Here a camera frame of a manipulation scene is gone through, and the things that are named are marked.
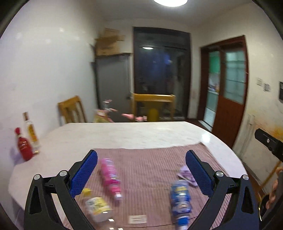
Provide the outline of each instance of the white marble tabletop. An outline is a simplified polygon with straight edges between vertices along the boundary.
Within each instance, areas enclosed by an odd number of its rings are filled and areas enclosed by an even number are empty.
[[[61,170],[69,170],[75,162],[81,161],[90,149],[166,148],[198,142],[208,147],[229,176],[240,178],[246,174],[241,161],[226,144],[187,122],[70,123],[53,130],[40,140],[39,155],[15,166],[8,190],[24,209],[35,174],[41,174],[42,177],[56,176]]]

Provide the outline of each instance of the blue gripper pad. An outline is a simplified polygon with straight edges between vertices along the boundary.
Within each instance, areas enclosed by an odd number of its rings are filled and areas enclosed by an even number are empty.
[[[212,179],[204,170],[200,162],[196,159],[192,150],[188,151],[186,154],[186,164],[196,180],[202,194],[210,198],[213,195]]]
[[[76,172],[71,180],[70,194],[72,198],[81,194],[85,184],[87,183],[90,175],[92,174],[95,166],[97,165],[98,156],[93,150],[87,159],[84,160],[79,170]]]

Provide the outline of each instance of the bottle cap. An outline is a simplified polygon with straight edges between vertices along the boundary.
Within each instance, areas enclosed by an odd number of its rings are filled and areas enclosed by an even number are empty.
[[[187,230],[188,229],[188,226],[187,225],[182,225],[182,226],[179,226],[178,230]]]
[[[23,113],[23,117],[25,118],[25,121],[28,121],[28,120],[29,120],[29,116],[28,116],[27,112],[24,112],[24,113]]]
[[[91,196],[91,192],[92,192],[92,190],[89,189],[89,188],[84,188],[83,191],[82,191],[84,197]]]
[[[122,195],[121,193],[116,193],[115,196],[114,196],[115,200],[119,201],[122,199]]]
[[[20,135],[21,134],[21,129],[18,127],[18,128],[15,128],[15,133],[17,135]]]
[[[177,225],[178,230],[187,230],[188,229],[188,223],[189,223],[189,217],[183,216],[178,219]]]

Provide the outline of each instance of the pink bottle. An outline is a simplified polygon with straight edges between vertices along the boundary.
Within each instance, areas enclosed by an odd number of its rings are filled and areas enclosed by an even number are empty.
[[[102,159],[101,175],[103,177],[103,185],[108,188],[114,199],[119,201],[122,198],[120,180],[118,179],[114,163],[111,159]]]

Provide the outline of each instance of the wooden chair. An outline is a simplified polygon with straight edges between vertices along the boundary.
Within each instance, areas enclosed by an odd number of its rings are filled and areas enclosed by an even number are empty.
[[[136,104],[137,102],[143,102],[145,106],[148,109],[156,109],[160,110],[164,103],[170,103],[171,104],[171,112],[170,117],[173,120],[174,113],[175,113],[175,95],[158,95],[158,94],[132,94],[132,113],[137,116],[136,111]],[[158,121],[159,119],[159,113],[157,113],[157,119],[154,119],[154,121]]]
[[[81,113],[79,112],[77,108],[77,104],[80,106]],[[83,105],[82,105],[82,102],[79,96],[75,96],[66,101],[59,102],[58,107],[59,107],[61,116],[64,116],[66,123],[76,123],[76,121],[78,123],[87,122],[85,118],[85,112],[83,110]]]

